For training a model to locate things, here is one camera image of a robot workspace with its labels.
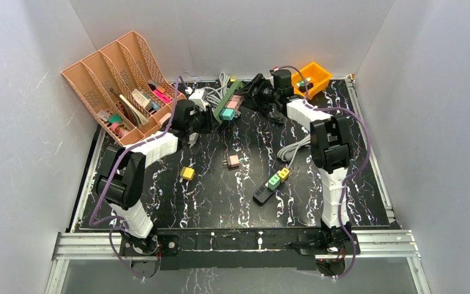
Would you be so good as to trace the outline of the pink plug adapter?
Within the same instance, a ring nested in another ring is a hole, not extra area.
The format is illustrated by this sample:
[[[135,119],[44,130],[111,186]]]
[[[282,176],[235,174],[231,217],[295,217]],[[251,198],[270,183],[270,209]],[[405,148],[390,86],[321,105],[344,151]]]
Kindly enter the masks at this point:
[[[233,95],[233,96],[230,98],[230,101],[235,101],[235,102],[239,103],[239,102],[242,102],[243,99],[244,99],[244,98],[243,98],[242,96]]]
[[[226,158],[226,160],[223,161],[223,164],[227,168],[237,168],[240,166],[240,160],[238,155],[231,155]]]
[[[230,100],[226,105],[225,108],[233,109],[233,110],[238,110],[241,105],[240,101],[235,101],[235,100]]]

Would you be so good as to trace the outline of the dark green power strip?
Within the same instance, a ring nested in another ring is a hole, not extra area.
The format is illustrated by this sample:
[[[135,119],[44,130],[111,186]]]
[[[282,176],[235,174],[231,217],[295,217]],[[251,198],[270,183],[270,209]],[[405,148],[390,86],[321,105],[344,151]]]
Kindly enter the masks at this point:
[[[213,114],[213,117],[216,119],[216,121],[218,123],[221,124],[223,122],[220,114],[221,114],[222,110],[225,108],[225,106],[228,103],[228,101],[230,100],[230,98],[232,98],[234,93],[238,89],[241,89],[243,86],[244,86],[244,82],[241,81],[241,80],[236,80],[235,82],[233,82],[233,84],[228,88],[226,94],[220,100],[218,105],[214,108],[214,110],[212,111],[212,114]]]

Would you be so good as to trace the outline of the teal plug adapter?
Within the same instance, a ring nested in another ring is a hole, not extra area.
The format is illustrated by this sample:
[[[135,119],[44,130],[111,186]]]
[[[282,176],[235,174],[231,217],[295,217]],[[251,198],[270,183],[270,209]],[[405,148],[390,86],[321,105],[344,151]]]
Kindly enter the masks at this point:
[[[231,121],[235,117],[236,111],[232,108],[224,108],[220,114],[219,117],[222,121]]]

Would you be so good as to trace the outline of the yellow plug adapter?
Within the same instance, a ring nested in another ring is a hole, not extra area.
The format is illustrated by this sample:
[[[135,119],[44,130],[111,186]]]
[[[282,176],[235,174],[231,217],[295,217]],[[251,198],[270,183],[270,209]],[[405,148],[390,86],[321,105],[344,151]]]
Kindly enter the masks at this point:
[[[183,167],[180,172],[180,177],[187,181],[191,181],[195,175],[195,170],[191,167]]]

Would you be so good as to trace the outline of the black power strip with USB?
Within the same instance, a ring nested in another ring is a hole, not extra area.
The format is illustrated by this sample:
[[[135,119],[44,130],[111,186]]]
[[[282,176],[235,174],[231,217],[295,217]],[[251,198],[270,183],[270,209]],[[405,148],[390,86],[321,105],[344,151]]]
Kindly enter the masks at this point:
[[[267,181],[265,181],[264,183],[262,183],[262,185],[259,186],[259,188],[257,188],[257,190],[254,191],[253,193],[253,201],[258,205],[258,206],[263,206],[276,192],[278,192],[281,187],[284,185],[284,183],[281,183],[279,185],[279,187],[277,188],[276,191],[269,191],[268,188],[266,187],[266,183]]]

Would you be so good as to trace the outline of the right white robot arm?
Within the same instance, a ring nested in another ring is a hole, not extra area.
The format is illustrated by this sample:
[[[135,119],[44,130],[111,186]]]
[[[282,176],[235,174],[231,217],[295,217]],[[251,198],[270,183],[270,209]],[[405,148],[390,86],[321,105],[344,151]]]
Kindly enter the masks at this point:
[[[341,193],[353,155],[349,120],[325,113],[295,94],[288,69],[275,69],[271,75],[273,80],[269,81],[259,73],[235,93],[243,98],[243,107],[276,123],[288,118],[309,130],[311,158],[323,181],[322,221],[328,228],[342,227],[348,217]]]

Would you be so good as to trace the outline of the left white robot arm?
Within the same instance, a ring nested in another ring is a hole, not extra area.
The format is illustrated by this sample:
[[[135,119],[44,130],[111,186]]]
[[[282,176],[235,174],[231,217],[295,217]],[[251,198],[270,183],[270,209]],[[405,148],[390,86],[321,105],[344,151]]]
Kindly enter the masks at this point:
[[[93,213],[107,202],[115,212],[112,218],[135,238],[136,249],[144,255],[153,254],[159,242],[151,234],[154,224],[141,203],[145,170],[180,150],[191,135],[211,133],[214,121],[212,107],[206,102],[178,100],[156,133],[132,145],[107,148],[94,180],[99,200]]]

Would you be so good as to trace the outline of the orange plastic bin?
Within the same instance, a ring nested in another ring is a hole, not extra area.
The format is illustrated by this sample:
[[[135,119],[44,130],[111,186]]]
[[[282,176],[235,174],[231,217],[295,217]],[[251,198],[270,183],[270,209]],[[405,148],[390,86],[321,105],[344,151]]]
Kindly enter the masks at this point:
[[[291,70],[292,76],[291,81],[294,88],[294,93],[304,96],[305,85],[308,87],[308,98],[311,100],[318,93],[325,91],[333,75],[321,67],[316,62],[311,62],[303,67],[300,72],[305,78],[305,82],[302,82],[301,76],[296,70]]]

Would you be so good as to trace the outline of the peach desk file organizer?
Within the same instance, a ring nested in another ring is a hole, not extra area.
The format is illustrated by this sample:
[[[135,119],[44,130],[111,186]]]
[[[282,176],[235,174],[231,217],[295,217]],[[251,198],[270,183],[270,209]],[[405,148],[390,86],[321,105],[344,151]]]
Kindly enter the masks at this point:
[[[144,37],[135,31],[61,74],[98,124],[121,146],[154,134],[172,112],[174,86],[163,77]]]

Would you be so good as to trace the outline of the aluminium frame rail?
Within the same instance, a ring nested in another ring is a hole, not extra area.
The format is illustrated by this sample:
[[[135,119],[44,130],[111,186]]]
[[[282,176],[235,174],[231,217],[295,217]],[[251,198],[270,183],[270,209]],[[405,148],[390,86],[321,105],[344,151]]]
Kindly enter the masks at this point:
[[[327,249],[315,243],[316,234],[312,228],[168,230],[154,237],[156,247],[145,254],[134,249],[120,233],[61,233],[55,244],[46,292],[61,292],[72,260],[121,258],[129,266],[163,260],[178,269],[184,266],[187,252],[206,257],[216,265],[221,254],[292,252],[318,262],[345,263],[347,268],[356,264],[358,258],[405,258],[417,292],[431,292],[412,231],[358,229],[352,241]]]

